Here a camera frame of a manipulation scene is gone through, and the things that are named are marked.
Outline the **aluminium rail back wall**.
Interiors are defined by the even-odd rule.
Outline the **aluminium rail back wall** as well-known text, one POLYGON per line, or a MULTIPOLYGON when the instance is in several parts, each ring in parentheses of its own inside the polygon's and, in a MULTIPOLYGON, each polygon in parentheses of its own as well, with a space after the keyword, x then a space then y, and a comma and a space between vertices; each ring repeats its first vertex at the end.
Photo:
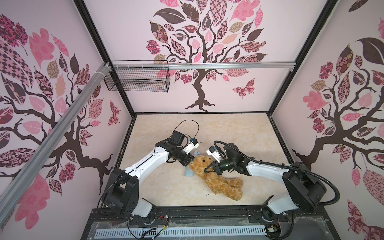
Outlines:
POLYGON ((192 64, 144 64, 113 63, 116 69, 122 68, 160 68, 169 70, 205 70, 205 69, 293 69, 295 62, 257 62, 257 63, 192 63, 192 64))

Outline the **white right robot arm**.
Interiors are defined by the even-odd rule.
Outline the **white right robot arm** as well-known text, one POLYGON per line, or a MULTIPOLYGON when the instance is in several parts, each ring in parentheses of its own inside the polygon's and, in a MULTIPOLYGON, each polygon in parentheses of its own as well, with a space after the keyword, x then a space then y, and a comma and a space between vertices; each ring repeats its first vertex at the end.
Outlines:
POLYGON ((284 212, 300 209, 312 213, 320 204, 327 189, 319 177, 301 163, 293 165, 272 164, 257 161, 240 152, 233 144, 224 144, 221 151, 216 146, 207 150, 208 156, 214 158, 213 163, 206 167, 205 172, 221 175, 225 171, 236 171, 250 177, 262 177, 285 186, 286 192, 271 195, 261 206, 260 212, 266 221, 271 221, 284 212))

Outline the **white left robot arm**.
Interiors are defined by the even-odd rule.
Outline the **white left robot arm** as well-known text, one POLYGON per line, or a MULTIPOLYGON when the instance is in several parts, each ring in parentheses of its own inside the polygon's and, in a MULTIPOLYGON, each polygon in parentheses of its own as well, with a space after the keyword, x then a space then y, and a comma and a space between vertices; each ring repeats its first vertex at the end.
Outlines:
POLYGON ((171 140, 158 142, 154 149, 137 163, 123 170, 116 168, 112 171, 101 202, 122 217, 149 217, 153 212, 153 205, 139 199, 140 183, 170 159, 187 166, 194 158, 191 151, 198 146, 195 138, 189 140, 184 148, 171 140))

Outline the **aluminium rail wall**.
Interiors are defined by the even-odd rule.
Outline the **aluminium rail wall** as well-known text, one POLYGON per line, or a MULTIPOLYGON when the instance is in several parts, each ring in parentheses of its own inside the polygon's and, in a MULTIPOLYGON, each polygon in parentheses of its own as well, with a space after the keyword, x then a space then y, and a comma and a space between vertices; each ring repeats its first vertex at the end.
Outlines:
POLYGON ((36 149, 20 173, 14 178, 5 192, 1 195, 1 224, 3 224, 12 210, 15 208, 20 198, 31 185, 36 175, 39 173, 44 163, 59 144, 68 128, 78 116, 81 108, 85 106, 94 90, 104 80, 105 76, 112 70, 110 63, 103 63, 91 77, 91 82, 86 84, 82 93, 75 99, 63 117, 53 128, 43 143, 36 149))
POLYGON ((122 68, 160 68, 169 70, 205 70, 205 69, 293 69, 295 62, 257 62, 257 63, 192 63, 192 64, 144 64, 113 63, 116 69, 122 68))

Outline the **tan plush teddy bear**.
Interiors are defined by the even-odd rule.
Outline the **tan plush teddy bear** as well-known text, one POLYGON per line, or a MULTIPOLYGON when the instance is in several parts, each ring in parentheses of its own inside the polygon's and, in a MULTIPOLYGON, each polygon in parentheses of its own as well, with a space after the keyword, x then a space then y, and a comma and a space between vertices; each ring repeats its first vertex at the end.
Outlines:
POLYGON ((239 201, 243 196, 243 181, 240 178, 224 178, 217 173, 205 173, 204 169, 212 162, 214 162, 213 158, 199 155, 188 166, 215 195, 224 194, 234 201, 239 201))

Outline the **aluminium rail left wall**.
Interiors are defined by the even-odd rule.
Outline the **aluminium rail left wall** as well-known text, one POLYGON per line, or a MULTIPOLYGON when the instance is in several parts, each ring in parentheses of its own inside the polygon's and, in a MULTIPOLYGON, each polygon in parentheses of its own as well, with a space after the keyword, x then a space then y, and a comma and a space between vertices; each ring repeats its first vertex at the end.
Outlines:
POLYGON ((104 80, 105 76, 112 70, 110 63, 103 63, 91 77, 91 82, 86 84, 82 93, 75 99, 63 117, 53 128, 43 143, 36 149, 20 173, 14 178, 5 192, 1 195, 1 224, 3 224, 12 210, 15 208, 20 198, 31 185, 36 175, 39 173, 44 163, 59 144, 68 128, 78 116, 81 108, 85 106, 94 90, 104 80))

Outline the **black table edge rail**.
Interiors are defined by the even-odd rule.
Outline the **black table edge rail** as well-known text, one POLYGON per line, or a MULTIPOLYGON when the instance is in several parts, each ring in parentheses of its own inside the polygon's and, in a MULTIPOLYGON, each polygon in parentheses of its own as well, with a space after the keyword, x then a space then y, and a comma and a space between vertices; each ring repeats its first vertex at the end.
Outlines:
POLYGON ((330 217, 323 207, 313 213, 293 210, 266 221, 259 205, 155 207, 153 220, 119 217, 110 209, 93 209, 81 236, 94 240, 97 229, 264 226, 265 236, 165 238, 160 240, 338 240, 330 217))

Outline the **black left corner frame post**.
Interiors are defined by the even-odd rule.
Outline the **black left corner frame post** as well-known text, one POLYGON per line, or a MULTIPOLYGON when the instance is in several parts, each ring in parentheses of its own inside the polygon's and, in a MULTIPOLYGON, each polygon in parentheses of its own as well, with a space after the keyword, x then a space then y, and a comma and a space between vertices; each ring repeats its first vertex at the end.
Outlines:
POLYGON ((93 19, 91 17, 91 14, 86 6, 86 3, 85 1, 83 0, 74 0, 74 4, 84 22, 84 24, 86 25, 86 28, 89 32, 89 34, 91 35, 91 38, 103 60, 104 63, 108 63, 110 65, 110 67, 112 68, 110 70, 110 73, 112 73, 112 80, 114 81, 115 85, 117 86, 117 90, 123 100, 123 103, 125 104, 125 107, 127 108, 130 116, 132 118, 135 117, 136 113, 129 101, 129 98, 126 94, 126 92, 124 91, 123 89, 123 85, 120 81, 120 78, 118 77, 117 75, 117 72, 116 70, 114 69, 113 67, 113 64, 112 64, 112 60, 109 56, 109 54, 107 53, 107 49, 101 39, 101 36, 96 28, 96 25, 94 24, 93 22, 93 19))

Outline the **light blue fleece hoodie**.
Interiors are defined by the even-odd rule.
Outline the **light blue fleece hoodie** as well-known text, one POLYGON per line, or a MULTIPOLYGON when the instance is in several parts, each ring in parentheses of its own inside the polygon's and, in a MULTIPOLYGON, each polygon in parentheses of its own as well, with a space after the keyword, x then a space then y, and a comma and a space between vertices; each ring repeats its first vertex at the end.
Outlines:
MULTIPOLYGON (((196 151, 193 153, 193 156, 194 156, 194 158, 196 158, 196 157, 199 156, 200 154, 201 154, 201 153, 200 153, 199 151, 196 150, 196 151)), ((194 176, 194 172, 190 169, 189 166, 186 167, 184 176, 185 176, 185 177, 193 177, 193 176, 194 176)))

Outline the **black corner frame post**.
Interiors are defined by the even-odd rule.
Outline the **black corner frame post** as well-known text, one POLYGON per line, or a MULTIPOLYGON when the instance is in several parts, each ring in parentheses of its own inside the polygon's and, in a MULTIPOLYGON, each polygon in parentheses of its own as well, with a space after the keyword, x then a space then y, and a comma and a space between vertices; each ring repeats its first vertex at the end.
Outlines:
POLYGON ((310 50, 314 46, 316 40, 320 36, 322 30, 328 23, 331 15, 333 14, 335 8, 337 7, 339 1, 337 0, 328 0, 325 3, 325 6, 323 7, 321 13, 319 14, 315 24, 313 25, 306 41, 304 42, 303 47, 301 48, 296 60, 295 60, 295 66, 292 70, 287 74, 286 78, 283 81, 283 84, 279 88, 271 107, 268 110, 268 115, 270 117, 273 116, 275 111, 277 110, 280 102, 282 101, 284 95, 286 94, 290 84, 294 80, 296 74, 300 70, 303 62, 306 60, 307 56, 309 55, 310 50))
POLYGON ((127 108, 130 116, 132 118, 135 117, 136 113, 129 101, 129 98, 126 94, 126 92, 124 91, 123 89, 123 85, 120 81, 120 78, 118 77, 117 75, 117 72, 116 70, 114 69, 113 67, 113 64, 112 64, 112 60, 109 56, 109 54, 107 53, 107 49, 101 39, 101 36, 96 28, 96 25, 94 24, 93 22, 93 19, 91 17, 91 14, 86 6, 86 3, 85 1, 83 0, 74 0, 74 4, 84 22, 84 24, 86 25, 86 28, 89 32, 89 34, 91 35, 91 38, 103 60, 104 63, 108 63, 110 65, 110 67, 112 68, 110 70, 110 73, 112 73, 112 80, 114 81, 115 85, 117 86, 117 90, 123 100, 123 103, 125 104, 125 107, 127 108))

